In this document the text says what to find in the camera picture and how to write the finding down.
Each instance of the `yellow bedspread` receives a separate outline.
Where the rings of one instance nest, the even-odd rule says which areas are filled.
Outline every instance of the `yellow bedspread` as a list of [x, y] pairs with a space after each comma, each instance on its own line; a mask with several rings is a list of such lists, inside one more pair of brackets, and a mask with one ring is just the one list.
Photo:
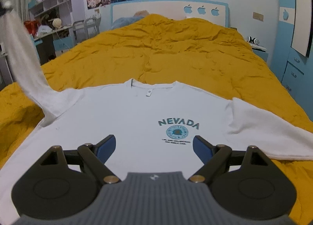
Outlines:
[[[305, 112], [242, 36], [201, 19], [149, 15], [77, 45], [42, 69], [58, 91], [130, 78], [149, 84], [178, 80], [226, 99], [241, 98], [313, 132]], [[18, 84], [0, 92], [0, 167], [42, 118]], [[297, 189], [291, 218], [308, 224], [313, 219], [313, 162], [274, 162]]]

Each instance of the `headphones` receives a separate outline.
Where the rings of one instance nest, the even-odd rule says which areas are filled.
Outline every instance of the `headphones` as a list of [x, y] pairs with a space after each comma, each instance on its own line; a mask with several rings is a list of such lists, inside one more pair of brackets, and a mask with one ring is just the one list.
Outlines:
[[249, 43], [253, 43], [255, 45], [258, 45], [260, 43], [259, 39], [257, 39], [257, 38], [253, 38], [252, 39], [252, 37], [247, 37], [246, 41], [249, 42]]

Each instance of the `bed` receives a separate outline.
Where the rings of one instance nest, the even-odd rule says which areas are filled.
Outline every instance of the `bed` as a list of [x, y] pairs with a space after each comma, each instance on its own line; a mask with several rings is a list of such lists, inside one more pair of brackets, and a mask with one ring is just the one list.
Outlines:
[[[185, 3], [183, 5], [189, 7], [197, 2]], [[198, 2], [195, 7], [205, 8], [205, 3], [214, 4]], [[123, 17], [114, 17], [114, 8], [118, 6], [112, 6], [111, 21]], [[213, 17], [208, 16], [211, 22], [205, 18], [177, 21], [151, 14], [134, 24], [103, 32], [75, 46], [44, 64], [42, 70], [49, 85], [57, 91], [122, 83], [130, 78], [148, 84], [177, 80], [226, 99], [240, 98], [313, 132], [313, 123], [266, 63], [252, 52], [236, 30], [226, 28], [228, 6], [222, 3], [217, 7], [224, 8], [224, 12], [219, 11], [223, 12], [219, 17], [223, 19], [220, 25], [213, 24], [212, 19], [219, 16], [213, 14]], [[195, 15], [191, 13], [190, 17], [197, 17], [197, 12]], [[2, 167], [43, 118], [43, 112], [23, 94], [17, 83], [0, 92], [0, 108]], [[313, 220], [313, 162], [274, 163], [297, 189], [297, 201], [290, 217], [298, 224], [308, 224]]]

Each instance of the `white headboard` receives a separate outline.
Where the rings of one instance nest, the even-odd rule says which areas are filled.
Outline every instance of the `white headboard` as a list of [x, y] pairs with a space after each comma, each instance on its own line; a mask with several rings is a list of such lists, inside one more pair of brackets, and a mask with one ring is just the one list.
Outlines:
[[133, 0], [113, 3], [111, 24], [118, 18], [131, 17], [142, 10], [173, 20], [195, 17], [228, 27], [228, 4], [208, 0]]

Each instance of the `apple logo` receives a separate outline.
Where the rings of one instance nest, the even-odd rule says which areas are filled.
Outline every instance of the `apple logo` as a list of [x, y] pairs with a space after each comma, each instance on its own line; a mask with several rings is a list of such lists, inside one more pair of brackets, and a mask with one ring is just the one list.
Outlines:
[[212, 9], [211, 13], [213, 16], [219, 16], [219, 11], [218, 11], [217, 7], [215, 9]]
[[185, 12], [185, 13], [192, 13], [191, 6], [190, 6], [190, 5], [185, 6], [185, 7], [184, 7], [184, 12]]
[[199, 7], [199, 8], [198, 8], [198, 13], [199, 13], [199, 14], [206, 14], [204, 5], [203, 5], [202, 7]]
[[289, 17], [289, 13], [285, 9], [283, 12], [283, 19], [286, 21], [286, 20], [288, 20], [288, 17]]

